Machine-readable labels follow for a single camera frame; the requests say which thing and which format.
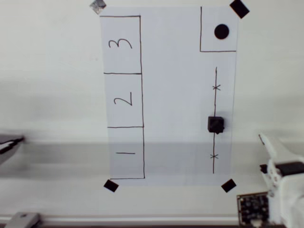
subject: white paper sheet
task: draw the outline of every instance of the white paper sheet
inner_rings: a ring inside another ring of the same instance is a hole
[[[111,178],[132,185],[224,183],[230,172],[235,12],[229,6],[107,7],[100,20]],[[219,24],[229,28],[225,39],[215,37]],[[214,114],[225,120],[223,133],[207,129]]]

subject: handwritten number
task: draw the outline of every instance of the handwritten number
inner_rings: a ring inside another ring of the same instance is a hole
[[[109,48],[111,48],[111,42],[114,42],[114,43],[119,47],[119,42],[120,42],[120,41],[125,41],[125,42],[127,42],[127,43],[130,45],[130,48],[132,49],[132,45],[131,45],[130,42],[129,42],[128,40],[126,40],[126,39],[119,39],[117,42],[114,41],[114,40],[109,40]]]
[[[114,99],[114,104],[116,104],[116,100],[124,101],[124,102],[126,102],[126,103],[128,103],[129,105],[132,106],[132,92],[130,92],[130,102],[128,102],[128,101],[126,101],[126,100],[124,100],[124,99],[121,99],[121,98],[115,98],[115,99]]]

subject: small black block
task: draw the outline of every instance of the small black block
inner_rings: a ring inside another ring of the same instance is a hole
[[[262,165],[260,165],[260,167],[261,167],[261,172],[264,173],[264,174],[266,174],[267,173],[267,165],[266,164],[262,164]]]
[[[245,17],[246,14],[250,12],[241,0],[234,0],[230,4],[230,7],[236,12],[236,14],[238,14],[240,18]]]
[[[219,116],[208,117],[208,131],[211,133],[222,133],[224,131],[224,119]]]
[[[118,184],[114,183],[114,182],[111,181],[111,180],[107,180],[106,183],[104,184],[104,187],[105,187],[106,189],[109,189],[109,190],[112,191],[112,192],[115,192],[116,189],[118,188],[118,186],[119,186]]]
[[[236,186],[235,182],[232,179],[230,179],[225,184],[222,185],[222,188],[225,192],[229,192],[235,186]]]
[[[304,173],[304,163],[300,161],[280,164],[275,167],[281,171],[282,176]]]

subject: circuit board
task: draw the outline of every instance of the circuit board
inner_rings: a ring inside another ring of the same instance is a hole
[[[252,220],[268,225],[269,208],[267,192],[237,196],[238,220],[242,227],[251,227]]]

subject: gray object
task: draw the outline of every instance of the gray object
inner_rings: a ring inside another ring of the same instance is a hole
[[[39,222],[38,213],[18,212],[6,224],[5,228],[31,228]]]
[[[106,3],[103,0],[95,0],[90,7],[95,13],[100,14],[101,11],[106,7]]]

